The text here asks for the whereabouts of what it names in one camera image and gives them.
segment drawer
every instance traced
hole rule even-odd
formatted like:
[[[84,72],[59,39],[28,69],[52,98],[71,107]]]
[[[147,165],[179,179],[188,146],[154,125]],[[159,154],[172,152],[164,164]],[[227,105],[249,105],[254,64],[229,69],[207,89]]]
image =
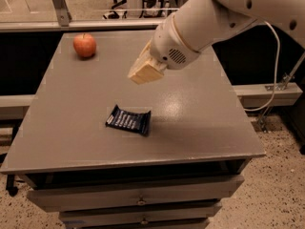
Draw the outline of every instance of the drawer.
[[[82,227],[83,229],[204,229],[209,225],[209,219],[179,219],[150,222],[148,224],[133,223],[126,225],[101,225]]]
[[[185,202],[145,207],[122,207],[98,210],[61,212],[59,218],[67,227],[139,224],[153,222],[204,219],[213,217],[221,208],[220,202]]]
[[[46,212],[228,198],[242,175],[198,177],[105,186],[29,191],[28,199]]]

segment table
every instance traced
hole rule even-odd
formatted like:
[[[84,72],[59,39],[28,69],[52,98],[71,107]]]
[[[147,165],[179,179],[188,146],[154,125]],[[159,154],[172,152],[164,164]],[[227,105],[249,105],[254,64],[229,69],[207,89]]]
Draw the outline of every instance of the table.
[[[265,155],[213,49],[138,86],[127,74],[153,31],[91,34],[90,59],[64,34],[0,172],[67,228],[204,228]],[[106,127],[115,104],[152,111],[149,136]]]

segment drawer cabinet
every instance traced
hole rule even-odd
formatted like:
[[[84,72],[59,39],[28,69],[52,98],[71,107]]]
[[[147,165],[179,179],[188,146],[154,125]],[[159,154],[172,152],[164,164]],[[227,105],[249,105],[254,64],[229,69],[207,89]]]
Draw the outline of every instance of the drawer cabinet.
[[[238,175],[71,187],[29,191],[28,199],[46,212],[143,206],[227,198],[243,181]]]
[[[59,218],[70,228],[133,223],[147,225],[154,221],[204,219],[214,216],[220,208],[221,203],[217,201],[197,201],[62,212]]]

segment drawer handle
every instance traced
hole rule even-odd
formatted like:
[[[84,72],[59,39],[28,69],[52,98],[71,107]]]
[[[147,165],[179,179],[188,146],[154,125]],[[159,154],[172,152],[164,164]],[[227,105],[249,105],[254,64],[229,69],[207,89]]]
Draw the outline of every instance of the drawer handle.
[[[140,222],[140,224],[141,225],[147,225],[149,222],[146,220],[146,219],[143,219],[141,222]]]
[[[144,205],[146,205],[146,201],[143,200],[143,198],[141,198],[139,201],[136,202],[136,204],[137,204],[138,206],[144,206]]]

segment black wrapper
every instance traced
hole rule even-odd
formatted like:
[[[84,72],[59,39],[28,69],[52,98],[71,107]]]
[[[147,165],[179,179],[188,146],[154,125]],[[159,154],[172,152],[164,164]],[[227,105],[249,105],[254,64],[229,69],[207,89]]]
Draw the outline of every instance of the black wrapper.
[[[148,135],[150,129],[151,112],[138,114],[121,110],[115,105],[105,125],[116,129]]]

